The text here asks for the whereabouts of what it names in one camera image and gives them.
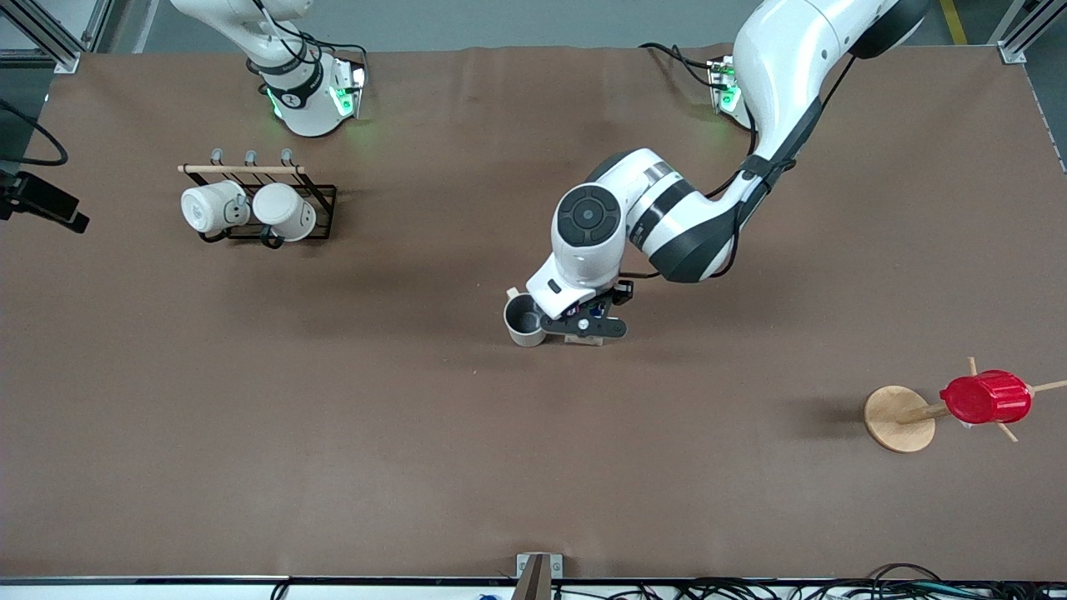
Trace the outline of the blue white milk carton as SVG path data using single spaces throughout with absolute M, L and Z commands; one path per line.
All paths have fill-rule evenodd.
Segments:
M 591 300 L 569 307 L 564 316 L 572 329 L 564 334 L 566 344 L 602 346 L 602 320 L 605 315 L 604 301 Z

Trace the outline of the white mug with dark interior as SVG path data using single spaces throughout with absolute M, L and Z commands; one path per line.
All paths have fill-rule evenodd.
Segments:
M 509 336 L 519 347 L 537 347 L 546 335 L 541 326 L 542 312 L 530 293 L 519 293 L 512 287 L 507 290 L 507 302 L 503 309 L 503 322 Z

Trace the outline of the wooden peg cup stand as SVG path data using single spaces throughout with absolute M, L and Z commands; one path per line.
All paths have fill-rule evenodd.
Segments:
M 961 377 L 976 375 L 976 373 L 981 373 L 977 368 L 976 358 L 967 357 L 967 373 Z M 1036 385 L 1024 382 L 1034 394 L 1033 405 L 1038 394 L 1067 388 L 1067 379 Z M 1018 441 L 1017 436 L 1009 428 L 1010 424 L 1001 424 L 1001 422 L 980 425 L 967 424 L 949 413 L 949 409 L 945 402 L 940 399 L 939 393 L 936 402 L 930 402 L 915 390 L 904 385 L 883 385 L 871 392 L 864 400 L 862 419 L 864 419 L 867 435 L 881 448 L 893 453 L 915 453 L 928 448 L 937 432 L 937 422 L 941 419 L 954 419 L 965 428 L 994 426 L 1012 442 Z

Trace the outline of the red plastic cup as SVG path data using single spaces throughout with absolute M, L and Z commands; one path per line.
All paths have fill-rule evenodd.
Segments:
M 950 381 L 939 398 L 964 423 L 1013 424 L 1026 417 L 1034 394 L 1014 373 L 992 369 Z

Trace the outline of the white mug with face print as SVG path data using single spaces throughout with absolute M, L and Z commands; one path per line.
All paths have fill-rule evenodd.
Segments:
M 243 227 L 252 215 L 244 187 L 236 181 L 188 187 L 180 198 L 184 220 L 203 242 L 221 242 L 233 228 Z

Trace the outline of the wooden rack rod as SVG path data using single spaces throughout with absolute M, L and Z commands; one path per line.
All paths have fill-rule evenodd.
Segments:
M 184 174 L 257 174 L 257 175 L 305 175 L 302 165 L 191 165 L 180 164 L 177 171 Z

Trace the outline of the aluminium frame profile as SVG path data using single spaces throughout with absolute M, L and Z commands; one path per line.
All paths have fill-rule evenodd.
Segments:
M 0 66 L 75 73 L 102 45 L 115 0 L 0 0 Z
M 1024 51 L 1064 13 L 1067 0 L 1012 0 L 989 42 L 997 46 L 1003 64 L 1024 64 Z

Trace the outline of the grey metal bracket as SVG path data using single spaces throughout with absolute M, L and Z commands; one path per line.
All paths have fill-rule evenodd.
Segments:
M 566 558 L 561 553 L 530 552 L 515 555 L 515 578 L 523 577 L 523 571 L 530 563 L 540 559 L 542 569 L 550 573 L 551 578 L 566 577 Z

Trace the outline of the brown wooden post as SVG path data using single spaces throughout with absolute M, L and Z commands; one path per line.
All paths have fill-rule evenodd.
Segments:
M 510 600 L 552 600 L 553 579 L 542 569 L 540 559 L 531 562 L 517 584 Z

